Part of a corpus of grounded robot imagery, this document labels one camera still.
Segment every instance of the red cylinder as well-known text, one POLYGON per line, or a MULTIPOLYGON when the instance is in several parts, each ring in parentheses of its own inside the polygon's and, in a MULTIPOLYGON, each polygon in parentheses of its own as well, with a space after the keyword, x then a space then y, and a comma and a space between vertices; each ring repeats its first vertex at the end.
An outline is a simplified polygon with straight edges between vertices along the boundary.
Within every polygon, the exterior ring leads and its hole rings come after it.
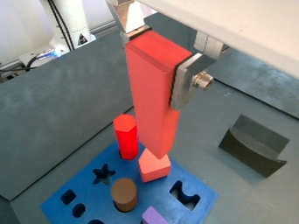
POLYGON ((120 157, 130 160, 137 155, 136 119, 132 115, 120 115, 113 125, 120 157))

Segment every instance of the gray table surface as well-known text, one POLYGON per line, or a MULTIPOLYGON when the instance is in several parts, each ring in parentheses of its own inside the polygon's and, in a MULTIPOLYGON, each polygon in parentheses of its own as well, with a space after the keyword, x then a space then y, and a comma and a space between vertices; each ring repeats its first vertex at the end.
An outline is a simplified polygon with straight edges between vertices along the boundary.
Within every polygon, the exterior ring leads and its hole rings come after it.
MULTIPOLYGON (((209 91, 196 92, 181 110, 171 157, 219 193, 205 224, 297 223, 297 133, 297 119, 219 82, 209 91), (263 178, 219 149, 220 140, 239 114, 291 139, 279 157, 287 160, 287 165, 269 178, 263 178)), ((21 223, 48 223, 40 204, 113 140, 113 128, 108 126, 13 200, 21 223)))

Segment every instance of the toy block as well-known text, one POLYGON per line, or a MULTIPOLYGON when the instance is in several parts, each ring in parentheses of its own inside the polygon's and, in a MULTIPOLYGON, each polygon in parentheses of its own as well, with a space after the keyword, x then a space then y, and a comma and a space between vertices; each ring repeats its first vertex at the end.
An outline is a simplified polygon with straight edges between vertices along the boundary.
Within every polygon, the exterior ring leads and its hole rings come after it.
POLYGON ((143 213, 143 224, 168 224, 164 217, 149 206, 143 213))
POLYGON ((169 106, 175 67, 191 53, 153 31, 125 44, 140 142, 157 158, 173 147, 180 111, 169 106))
POLYGON ((126 213, 134 209, 137 202, 136 184, 130 178, 121 178, 114 182, 110 195, 120 212, 126 213))
POLYGON ((163 178, 171 172, 171 160, 168 155, 164 155, 163 158, 159 159, 148 149, 144 149, 144 153, 137 162, 143 182, 163 178))
POLYGON ((132 115, 120 115, 113 120, 118 155, 122 159, 133 159, 137 155, 136 119, 132 115))

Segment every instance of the cable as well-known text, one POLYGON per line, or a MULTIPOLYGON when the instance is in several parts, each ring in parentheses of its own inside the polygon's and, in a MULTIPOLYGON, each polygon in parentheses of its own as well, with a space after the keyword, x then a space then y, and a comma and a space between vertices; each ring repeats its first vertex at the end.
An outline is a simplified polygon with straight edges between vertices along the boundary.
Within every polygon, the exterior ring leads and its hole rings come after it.
POLYGON ((32 59, 29 60, 28 64, 26 64, 26 68, 29 68, 32 66, 32 63, 37 60, 37 57, 32 57, 32 59))
POLYGON ((61 21, 61 23, 62 23, 62 25, 64 25, 64 28, 65 28, 65 31, 66 31, 66 33, 68 33, 68 37, 69 37, 69 44, 70 44, 72 50, 74 50, 74 47, 73 47, 73 44, 72 44, 72 40, 70 40, 70 33, 69 33, 68 26, 66 26, 66 25, 65 25, 65 23, 64 23, 64 20, 62 20, 62 17, 61 17, 61 14, 60 14, 60 11, 58 11, 58 9, 57 9, 57 7, 56 7, 54 2, 53 2, 52 0, 49 0, 49 1, 50 1, 50 3, 52 3, 52 6, 53 6, 53 8, 54 8, 54 10, 56 10, 57 14, 58 14, 60 21, 61 21))
POLYGON ((25 68, 16 68, 16 69, 0 69, 0 72, 1 73, 9 73, 9 72, 17 72, 17 71, 22 71, 22 70, 32 70, 34 69, 37 66, 33 66, 33 67, 25 67, 25 68))
POLYGON ((60 20, 58 20, 58 18, 57 18, 57 15, 56 15, 56 12, 54 12, 54 9, 53 9, 53 6, 52 6, 52 4, 53 4, 52 0, 48 0, 48 4, 49 4, 49 6, 50 6, 50 11, 52 11, 52 14, 53 14, 53 16, 54 16, 56 22, 57 22, 58 27, 60 27, 61 35, 62 35, 62 37, 64 37, 64 39, 65 39, 65 42, 66 42, 66 45, 68 45, 68 48, 69 48, 69 51, 70 51, 70 44, 69 44, 69 41, 68 41, 68 39, 66 39, 65 33, 64 33, 62 29, 61 29, 61 22, 60 22, 60 20))

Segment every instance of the black shape cutout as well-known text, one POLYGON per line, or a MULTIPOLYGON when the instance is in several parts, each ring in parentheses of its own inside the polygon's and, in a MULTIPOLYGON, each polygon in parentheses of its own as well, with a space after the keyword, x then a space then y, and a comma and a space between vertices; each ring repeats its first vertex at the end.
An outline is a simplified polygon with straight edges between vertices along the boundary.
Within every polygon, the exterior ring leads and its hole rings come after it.
POLYGON ((104 224, 104 222, 100 220, 92 220, 88 224, 104 224))
POLYGON ((73 208, 72 208, 72 216, 74 218, 78 218, 82 214, 85 213, 85 206, 82 204, 77 204, 73 208))
POLYGON ((72 190, 68 190, 61 196, 60 200, 62 204, 66 206, 76 198, 76 194, 72 190))
POLYGON ((183 182, 177 180, 172 186, 169 194, 184 204, 187 208, 192 211, 196 207, 201 197, 197 194, 187 196, 183 192, 183 182))
POLYGON ((110 171, 108 169, 108 164, 102 164, 101 169, 93 169, 92 171, 96 175, 96 178, 93 180, 93 185, 96 185, 98 182, 102 182, 105 186, 109 185, 109 177, 116 174, 114 171, 110 171))

